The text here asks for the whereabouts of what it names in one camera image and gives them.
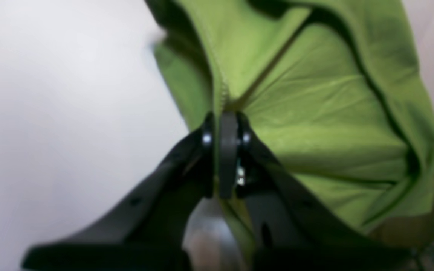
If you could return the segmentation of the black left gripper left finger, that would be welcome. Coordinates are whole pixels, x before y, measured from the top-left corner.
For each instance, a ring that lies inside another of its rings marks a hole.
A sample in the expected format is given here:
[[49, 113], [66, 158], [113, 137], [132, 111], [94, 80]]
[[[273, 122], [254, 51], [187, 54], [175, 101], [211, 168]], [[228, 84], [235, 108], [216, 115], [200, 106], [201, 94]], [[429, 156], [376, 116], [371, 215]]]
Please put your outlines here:
[[213, 195], [214, 117], [179, 141], [157, 168], [90, 226], [35, 245], [29, 271], [191, 271], [182, 248], [191, 213]]

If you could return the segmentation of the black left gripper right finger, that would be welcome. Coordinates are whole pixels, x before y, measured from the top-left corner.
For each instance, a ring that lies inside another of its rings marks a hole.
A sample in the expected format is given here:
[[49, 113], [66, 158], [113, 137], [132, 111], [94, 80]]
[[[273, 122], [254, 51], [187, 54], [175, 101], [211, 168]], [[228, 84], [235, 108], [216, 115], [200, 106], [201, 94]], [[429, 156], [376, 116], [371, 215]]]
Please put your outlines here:
[[413, 260], [357, 233], [293, 177], [252, 130], [243, 113], [219, 119], [219, 197], [242, 199], [256, 251], [252, 269], [392, 271]]

